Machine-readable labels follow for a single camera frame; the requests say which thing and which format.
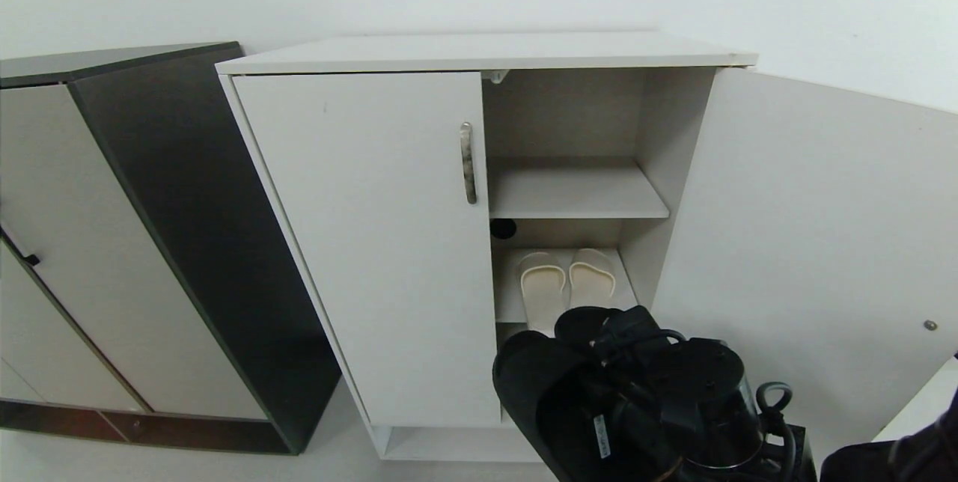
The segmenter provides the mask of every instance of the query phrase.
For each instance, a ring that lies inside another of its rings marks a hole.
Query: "gray floor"
[[[2,482],[555,482],[542,465],[380,462],[340,383],[299,457],[131,447],[0,431]]]

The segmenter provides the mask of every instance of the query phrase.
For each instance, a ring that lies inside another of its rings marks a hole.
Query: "cabinet side panel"
[[[639,304],[651,307],[692,164],[715,69],[649,69],[635,161],[668,207],[667,219],[623,220],[619,253]]]
[[[76,90],[171,270],[267,416],[302,448],[339,373],[216,75],[216,62],[240,55],[230,46],[177,57]]]

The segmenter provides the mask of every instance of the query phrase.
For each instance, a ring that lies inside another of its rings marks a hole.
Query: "open cabinet door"
[[[820,461],[871,441],[955,353],[956,294],[958,116],[716,74],[661,326],[727,340],[753,389],[790,383]]]

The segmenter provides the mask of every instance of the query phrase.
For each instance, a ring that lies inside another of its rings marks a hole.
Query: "cabinet shelf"
[[[553,254],[558,264],[566,271],[572,264],[576,253],[572,248],[542,249]],[[615,275],[615,293],[609,299],[609,308],[629,309],[638,304],[629,276],[626,274],[619,252],[614,248],[602,248],[603,253],[612,261],[612,274]],[[492,251],[492,284],[495,293],[495,321],[497,323],[524,323],[526,309],[522,304],[522,292],[519,289],[517,267],[524,256],[536,252],[531,248],[494,249]]]
[[[489,215],[667,219],[668,208],[630,158],[489,158]]]

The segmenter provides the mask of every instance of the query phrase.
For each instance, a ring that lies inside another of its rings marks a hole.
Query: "dark gray cabinet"
[[[0,62],[3,427],[307,444],[339,369],[213,69],[241,55]]]

